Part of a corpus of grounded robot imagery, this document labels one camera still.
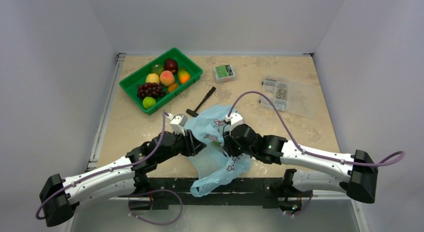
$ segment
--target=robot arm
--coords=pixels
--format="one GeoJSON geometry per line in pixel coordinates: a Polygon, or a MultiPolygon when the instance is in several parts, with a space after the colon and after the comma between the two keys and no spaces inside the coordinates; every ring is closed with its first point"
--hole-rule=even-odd
{"type": "Polygon", "coordinates": [[[287,170],[281,186],[298,192],[310,190],[329,190],[346,193],[350,198],[363,203],[374,203],[377,187],[378,169],[354,166],[345,162],[364,162],[373,164],[367,152],[357,150],[354,155],[332,153],[302,146],[299,150],[293,141],[286,138],[257,134],[251,127],[243,124],[243,118],[237,113],[227,116],[230,124],[225,132],[224,149],[231,156],[242,153],[255,157],[266,164],[296,165],[316,172],[287,170]],[[335,158],[341,162],[331,161],[306,154],[312,152],[319,156],[335,158]]]}
{"type": "Polygon", "coordinates": [[[184,130],[187,121],[185,115],[168,114],[167,117],[171,119],[174,132],[165,131],[134,148],[126,156],[93,171],[65,178],[61,178],[59,174],[49,177],[39,195],[41,203],[59,190],[67,189],[52,197],[42,208],[47,226],[57,226],[69,220],[79,205],[129,195],[135,190],[147,192],[150,186],[146,173],[155,170],[159,163],[178,154],[195,156],[206,147],[190,130],[184,130]],[[144,160],[159,144],[160,136],[162,141],[156,153],[144,160]]]}

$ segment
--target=marble tabletop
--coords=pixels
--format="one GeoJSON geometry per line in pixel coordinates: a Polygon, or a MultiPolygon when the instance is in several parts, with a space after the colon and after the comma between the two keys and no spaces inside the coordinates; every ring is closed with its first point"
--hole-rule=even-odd
{"type": "MultiPolygon", "coordinates": [[[[230,105],[243,92],[262,91],[261,82],[267,75],[281,75],[315,87],[315,115],[313,119],[288,112],[281,112],[296,140],[305,146],[339,152],[339,147],[324,100],[314,62],[310,56],[190,56],[203,69],[199,81],[152,115],[144,114],[131,98],[119,87],[113,98],[111,112],[101,145],[97,167],[106,165],[125,155],[134,147],[150,141],[161,131],[163,110],[172,114],[186,113],[194,109],[212,86],[216,91],[200,108],[200,112],[216,104],[230,105]],[[232,64],[237,80],[217,84],[214,67],[232,64]]],[[[156,56],[126,56],[119,80],[140,69],[156,56]]],[[[236,106],[245,123],[261,135],[278,135],[289,138],[275,112],[262,108],[259,95],[249,94],[236,106]]],[[[249,172],[241,177],[282,177],[285,169],[295,166],[266,165],[253,161],[249,172]]],[[[178,155],[158,165],[148,173],[149,177],[197,177],[198,172],[184,156],[178,155]]]]}

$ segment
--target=small plastic box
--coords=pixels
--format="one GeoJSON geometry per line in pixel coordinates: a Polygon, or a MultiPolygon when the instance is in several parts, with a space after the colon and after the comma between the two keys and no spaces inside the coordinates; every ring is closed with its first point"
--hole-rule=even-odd
{"type": "MultiPolygon", "coordinates": [[[[268,75],[262,81],[262,93],[268,97],[279,111],[313,119],[315,116],[315,88],[283,76],[268,75]]],[[[272,109],[270,103],[261,96],[260,105],[272,109]]]]}
{"type": "Polygon", "coordinates": [[[236,71],[232,65],[217,66],[213,69],[215,81],[217,83],[234,81],[236,79],[236,71]]]}

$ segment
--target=black metal base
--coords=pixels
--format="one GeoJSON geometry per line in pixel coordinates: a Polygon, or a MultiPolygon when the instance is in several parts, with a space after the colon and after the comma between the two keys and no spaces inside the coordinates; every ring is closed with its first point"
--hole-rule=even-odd
{"type": "MultiPolygon", "coordinates": [[[[194,197],[190,187],[197,178],[149,178],[152,190],[161,188],[176,192],[184,205],[197,206],[262,206],[263,209],[287,209],[287,198],[298,198],[299,192],[287,190],[282,178],[237,178],[230,184],[219,186],[203,197],[194,197]]],[[[309,197],[312,191],[302,192],[309,197]]],[[[130,203],[134,210],[167,210],[169,205],[179,205],[178,199],[166,192],[154,193],[151,208],[130,203]]]]}

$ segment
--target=orange fruit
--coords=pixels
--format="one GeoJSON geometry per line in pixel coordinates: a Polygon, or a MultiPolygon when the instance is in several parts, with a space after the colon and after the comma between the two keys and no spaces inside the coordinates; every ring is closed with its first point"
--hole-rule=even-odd
{"type": "Polygon", "coordinates": [[[178,84],[176,84],[176,83],[174,83],[174,84],[170,85],[170,86],[168,87],[168,93],[171,93],[171,92],[175,91],[175,89],[176,89],[177,87],[178,87],[178,84]]]}

